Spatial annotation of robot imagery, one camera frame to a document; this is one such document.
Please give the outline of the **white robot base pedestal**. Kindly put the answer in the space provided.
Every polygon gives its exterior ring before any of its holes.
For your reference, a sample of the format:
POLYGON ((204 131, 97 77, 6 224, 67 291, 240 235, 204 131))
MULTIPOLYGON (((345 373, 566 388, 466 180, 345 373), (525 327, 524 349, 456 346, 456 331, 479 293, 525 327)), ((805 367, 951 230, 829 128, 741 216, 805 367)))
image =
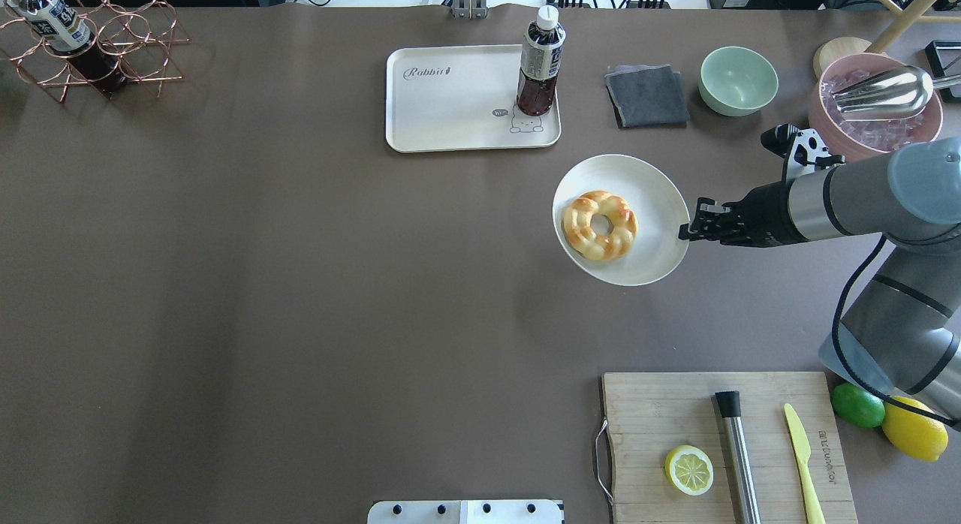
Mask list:
POLYGON ((381 501, 367 515, 367 523, 564 522, 563 502, 543 498, 381 501))

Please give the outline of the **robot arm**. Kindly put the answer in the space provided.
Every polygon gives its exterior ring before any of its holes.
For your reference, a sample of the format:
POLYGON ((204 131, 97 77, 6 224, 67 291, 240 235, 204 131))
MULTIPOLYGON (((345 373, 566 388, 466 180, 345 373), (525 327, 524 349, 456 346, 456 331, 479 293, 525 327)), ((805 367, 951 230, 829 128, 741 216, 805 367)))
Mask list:
POLYGON ((682 240, 769 248, 877 233, 844 285, 821 362, 904 411, 959 428, 959 138, 917 142, 847 164, 812 128, 772 128, 762 145, 782 158, 778 182, 742 200, 700 197, 682 240))

